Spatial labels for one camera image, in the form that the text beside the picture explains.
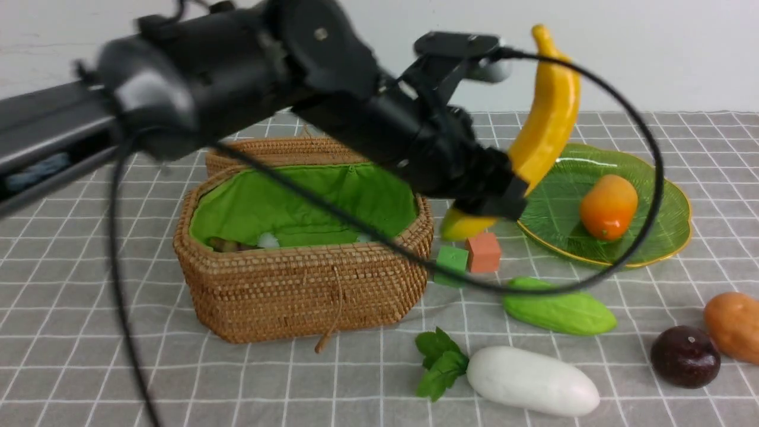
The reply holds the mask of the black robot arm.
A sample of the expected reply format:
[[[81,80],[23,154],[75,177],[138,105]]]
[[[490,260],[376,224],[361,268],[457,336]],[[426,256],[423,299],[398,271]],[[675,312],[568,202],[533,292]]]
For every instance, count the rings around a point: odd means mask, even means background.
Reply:
[[[335,1],[231,2],[189,21],[141,17],[76,80],[2,100],[2,215],[116,156],[184,158],[290,108],[417,194],[516,221],[528,183],[516,160],[477,143],[463,80],[495,83],[499,36],[431,31],[400,76],[383,69]]]

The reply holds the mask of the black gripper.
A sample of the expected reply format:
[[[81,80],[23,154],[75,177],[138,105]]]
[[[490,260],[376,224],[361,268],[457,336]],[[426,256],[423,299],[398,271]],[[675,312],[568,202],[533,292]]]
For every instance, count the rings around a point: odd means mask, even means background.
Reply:
[[[507,153],[477,140],[466,111],[424,108],[421,119],[406,151],[382,167],[420,195],[453,200],[466,215],[520,219],[528,205],[528,182]]]

